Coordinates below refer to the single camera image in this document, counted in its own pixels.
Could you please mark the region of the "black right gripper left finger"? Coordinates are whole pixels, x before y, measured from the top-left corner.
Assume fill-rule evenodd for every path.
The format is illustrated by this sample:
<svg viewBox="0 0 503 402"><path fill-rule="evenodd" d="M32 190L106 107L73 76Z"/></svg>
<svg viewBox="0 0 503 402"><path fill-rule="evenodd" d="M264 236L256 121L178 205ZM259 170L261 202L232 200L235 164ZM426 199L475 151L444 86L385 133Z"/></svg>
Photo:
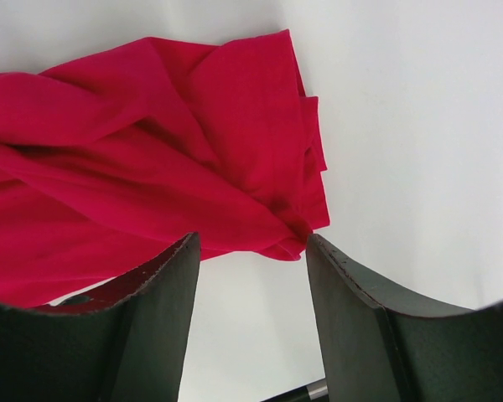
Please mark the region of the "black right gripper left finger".
<svg viewBox="0 0 503 402"><path fill-rule="evenodd" d="M0 303L0 401L175 401L200 268L196 233L56 306Z"/></svg>

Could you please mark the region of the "red t shirt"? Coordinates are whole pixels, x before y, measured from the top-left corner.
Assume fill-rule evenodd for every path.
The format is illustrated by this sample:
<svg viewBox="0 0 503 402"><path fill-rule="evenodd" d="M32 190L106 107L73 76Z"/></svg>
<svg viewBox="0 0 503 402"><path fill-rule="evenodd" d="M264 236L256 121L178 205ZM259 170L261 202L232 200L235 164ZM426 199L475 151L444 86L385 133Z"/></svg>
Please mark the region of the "red t shirt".
<svg viewBox="0 0 503 402"><path fill-rule="evenodd" d="M147 37L0 73L0 302L120 276L189 232L203 259L297 260L329 224L318 99L288 31Z"/></svg>

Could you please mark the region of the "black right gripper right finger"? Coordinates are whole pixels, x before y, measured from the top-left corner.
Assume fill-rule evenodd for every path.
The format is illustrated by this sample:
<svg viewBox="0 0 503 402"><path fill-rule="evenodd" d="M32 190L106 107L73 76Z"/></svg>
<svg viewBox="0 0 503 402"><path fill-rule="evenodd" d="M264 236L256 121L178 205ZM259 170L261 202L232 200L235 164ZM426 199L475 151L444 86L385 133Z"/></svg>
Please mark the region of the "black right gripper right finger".
<svg viewBox="0 0 503 402"><path fill-rule="evenodd" d="M503 401L503 301L432 299L317 234L306 261L330 400Z"/></svg>

